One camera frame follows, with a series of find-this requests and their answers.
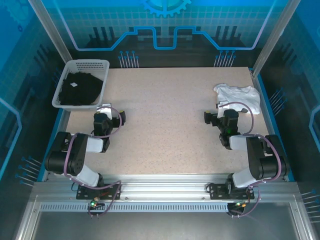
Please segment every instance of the black mounting plate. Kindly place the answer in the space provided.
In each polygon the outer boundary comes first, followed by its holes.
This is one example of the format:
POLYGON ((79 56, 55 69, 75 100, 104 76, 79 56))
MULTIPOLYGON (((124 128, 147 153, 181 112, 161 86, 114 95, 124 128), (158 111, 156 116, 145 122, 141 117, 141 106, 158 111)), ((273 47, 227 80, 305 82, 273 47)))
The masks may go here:
MULTIPOLYGON (((78 200, 92 200, 95 197, 99 197, 101 200, 112 200, 112 198, 114 197, 117 191, 118 186, 119 184, 116 184, 114 186, 111 186, 102 190, 94 190, 94 189, 90 189, 90 188, 79 185, 75 198, 78 200)), ((121 186, 119 191, 120 192, 116 195, 115 200, 120 199, 121 186)))
POLYGON ((209 183, 205 190, 210 194, 211 200, 247 200, 248 198, 251 200, 255 198, 253 191, 247 193, 247 188, 236 188, 229 193, 225 183, 209 183))

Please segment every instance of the speckled tabletop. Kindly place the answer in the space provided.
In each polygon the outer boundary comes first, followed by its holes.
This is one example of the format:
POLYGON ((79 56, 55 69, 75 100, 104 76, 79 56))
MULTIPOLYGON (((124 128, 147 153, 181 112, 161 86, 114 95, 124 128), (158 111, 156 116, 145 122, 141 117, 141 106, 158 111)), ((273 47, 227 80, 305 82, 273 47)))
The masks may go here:
MULTIPOLYGON (((213 87, 252 86, 247 67, 110 69, 103 103, 125 110, 126 123, 110 138, 106 153, 87 153, 85 163, 101 174, 222 174, 248 166, 244 151, 227 150, 217 127, 204 123, 216 111, 213 87)), ((90 133, 94 111, 73 111, 70 133, 90 133)), ((239 113, 240 133, 250 114, 239 113)), ((264 117, 252 133, 268 134, 264 117)))

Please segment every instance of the white t-shirt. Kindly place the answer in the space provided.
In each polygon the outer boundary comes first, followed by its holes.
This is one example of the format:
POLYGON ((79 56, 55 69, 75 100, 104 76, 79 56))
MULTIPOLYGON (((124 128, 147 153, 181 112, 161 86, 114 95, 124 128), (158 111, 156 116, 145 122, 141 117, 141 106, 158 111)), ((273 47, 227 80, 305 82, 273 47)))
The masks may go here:
MULTIPOLYGON (((218 84, 213 88, 217 92, 217 102, 241 102, 251 109, 253 114, 260 113, 260 94, 252 86, 247 87, 237 87, 237 86, 228 86, 225 83, 218 84)), ((229 105, 230 109, 234 109, 237 112, 241 112, 243 109, 247 109, 241 104, 231 104, 229 105)))

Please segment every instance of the grid pattern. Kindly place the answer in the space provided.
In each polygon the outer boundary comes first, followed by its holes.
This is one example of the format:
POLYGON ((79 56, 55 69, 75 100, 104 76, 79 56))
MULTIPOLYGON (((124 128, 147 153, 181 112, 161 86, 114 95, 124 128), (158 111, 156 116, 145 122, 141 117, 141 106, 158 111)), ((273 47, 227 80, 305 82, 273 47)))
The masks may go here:
MULTIPOLYGON (((34 60, 40 44, 54 47, 40 21, 34 16, 0 71, 0 96, 10 105, 17 97, 26 75, 37 76, 40 72, 34 60)), ((0 104, 0 126, 7 115, 8 110, 0 104)))
MULTIPOLYGON (((86 7, 86 8, 63 8, 61 12, 65 18, 70 31, 79 48, 85 48, 89 42, 89 35, 94 36, 93 27, 101 31, 106 28, 108 39, 111 33, 108 27, 112 27, 114 36, 119 38, 123 33, 129 32, 133 26, 161 27, 161 35, 158 38, 170 38, 169 27, 197 26, 214 37, 217 27, 221 26, 222 33, 226 26, 230 26, 226 39, 232 34, 232 26, 237 26, 235 35, 241 34, 240 40, 246 47, 251 47, 257 38, 258 32, 270 10, 269 6, 192 6, 187 5, 186 10, 173 17, 157 17, 155 13, 150 14, 143 7, 86 7)), ((273 26, 279 18, 283 7, 275 7, 259 41, 263 46, 273 26)), ((48 12, 59 29, 62 38, 66 40, 68 47, 72 45, 68 33, 56 9, 50 8, 48 12)))

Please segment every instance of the blue edge trim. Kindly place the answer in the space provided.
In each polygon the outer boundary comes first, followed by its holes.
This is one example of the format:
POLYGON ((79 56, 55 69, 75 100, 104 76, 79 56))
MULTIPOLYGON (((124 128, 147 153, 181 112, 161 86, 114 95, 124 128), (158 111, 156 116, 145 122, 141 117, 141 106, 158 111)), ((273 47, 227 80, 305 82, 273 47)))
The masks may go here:
POLYGON ((54 123, 54 126, 53 126, 53 129, 52 129, 52 133, 51 133, 51 136, 50 136, 50 139, 49 139, 49 142, 48 142, 48 147, 46 148, 46 151, 45 151, 45 154, 44 154, 44 158, 43 158, 43 161, 42 161, 42 165, 41 165, 41 169, 40 169, 40 172, 39 172, 39 175, 38 175, 38 178, 37 178, 37 182, 42 182, 42 179, 44 177, 44 174, 45 174, 45 159, 49 153, 49 150, 52 146, 52 144, 54 143, 54 140, 55 140, 55 137, 58 133, 58 130, 59 130, 59 125, 60 125, 60 121, 62 119, 62 115, 63 115, 63 112, 64 110, 62 108, 59 109, 58 111, 58 114, 56 116, 56 119, 55 119, 55 123, 54 123))
MULTIPOLYGON (((280 136, 280 132, 279 132, 279 129, 278 129, 278 126, 277 126, 277 123, 276 123, 276 119, 275 119, 275 116, 274 116, 274 113, 272 112, 272 108, 271 108, 271 105, 270 105, 270 102, 269 102, 269 98, 268 98, 268 95, 267 95, 267 91, 265 89, 265 85, 262 81, 262 78, 261 78, 261 75, 258 74, 257 76, 258 78, 258 81, 259 81, 259 85, 260 85, 260 88, 261 88, 261 92, 263 94, 263 97, 264 97, 264 101, 265 101, 265 104, 266 104, 266 108, 267 108, 267 111, 270 115, 270 119, 271 119, 271 124, 273 126, 273 129, 274 129, 274 133, 279 137, 280 139, 280 142, 282 144, 282 147, 284 149, 284 152, 286 152, 285 150, 285 146, 284 146, 284 143, 282 142, 282 139, 281 139, 281 136, 280 136)), ((288 178, 289 178, 289 181, 290 182, 294 182, 295 181, 295 178, 294 178, 294 175, 292 173, 292 171, 290 170, 289 174, 288 174, 288 178)))
MULTIPOLYGON (((259 85, 261 87, 261 91, 262 91, 262 94, 263 94, 263 97, 264 97, 264 100, 265 100, 267 111, 268 111, 268 113, 270 115, 271 124, 273 126, 274 132, 279 137, 279 139, 281 141, 281 144, 282 144, 282 147, 284 149, 285 147, 284 147, 284 144, 282 142, 282 139, 281 139, 281 136, 280 136, 280 132, 279 132, 279 129, 278 129, 278 126, 277 126, 277 123, 276 123, 276 119, 275 119, 275 116, 274 116, 274 114, 272 112, 271 105, 270 105, 270 102, 269 102, 269 99, 268 99, 268 95, 267 95, 267 91, 265 89, 265 85, 264 85, 264 83, 262 81, 261 75, 259 74, 257 78, 258 78, 259 85)), ((49 152, 49 150, 50 150, 50 148, 51 148, 51 146, 52 146, 52 144, 53 144, 53 142, 55 140, 55 137, 56 137, 57 132, 59 130, 58 128, 59 128, 59 125, 60 125, 62 114, 63 114, 63 109, 59 109, 59 112, 58 112, 58 114, 56 116, 55 123, 54 123, 53 129, 52 129, 52 133, 51 133, 51 136, 50 136, 50 139, 49 139, 48 147, 46 148, 46 151, 45 151, 44 159, 46 159, 47 154, 48 154, 48 152, 49 152)), ((43 176, 45 174, 45 161, 44 161, 44 159, 43 159, 43 163, 42 163, 39 175, 38 175, 37 182, 42 182, 42 178, 43 178, 43 176)), ((290 170, 290 172, 288 174, 288 178, 289 178, 290 182, 294 182, 295 181, 294 175, 292 174, 291 170, 290 170)))

